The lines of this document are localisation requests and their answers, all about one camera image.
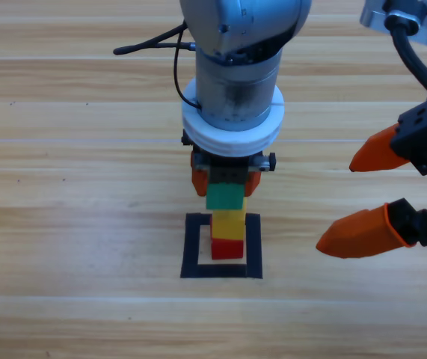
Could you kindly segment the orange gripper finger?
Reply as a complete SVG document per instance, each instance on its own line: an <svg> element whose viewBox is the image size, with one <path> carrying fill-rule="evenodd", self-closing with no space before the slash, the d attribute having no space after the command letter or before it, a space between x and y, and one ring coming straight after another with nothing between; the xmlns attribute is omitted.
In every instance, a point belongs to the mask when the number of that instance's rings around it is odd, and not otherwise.
<svg viewBox="0 0 427 359"><path fill-rule="evenodd" d="M207 193L209 179L209 159L201 152L191 151L191 181L200 197Z"/></svg>
<svg viewBox="0 0 427 359"><path fill-rule="evenodd" d="M385 171L407 163L427 175L427 100L399 115L396 124L369 137L354 155L349 169Z"/></svg>
<svg viewBox="0 0 427 359"><path fill-rule="evenodd" d="M341 218L316 244L323 254L342 259L373 257L417 244L427 247L427 210L402 198Z"/></svg>
<svg viewBox="0 0 427 359"><path fill-rule="evenodd" d="M260 183L262 173L259 171L253 171L248 173L247 180L245 182L245 197L250 197L257 186Z"/></svg>

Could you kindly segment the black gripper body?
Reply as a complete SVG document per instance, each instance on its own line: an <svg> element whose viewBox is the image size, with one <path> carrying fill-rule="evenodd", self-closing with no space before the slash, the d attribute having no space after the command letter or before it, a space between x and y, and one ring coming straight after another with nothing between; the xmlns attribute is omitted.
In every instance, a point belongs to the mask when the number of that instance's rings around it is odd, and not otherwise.
<svg viewBox="0 0 427 359"><path fill-rule="evenodd" d="M195 144L183 130L181 142L185 146L192 146L192 150L201 152L209 159L208 184L239 184L244 185L249 172L259 171L262 174L274 172L276 169L276 154L264 154L262 151L253 155L241 157L227 157L207 152Z"/></svg>

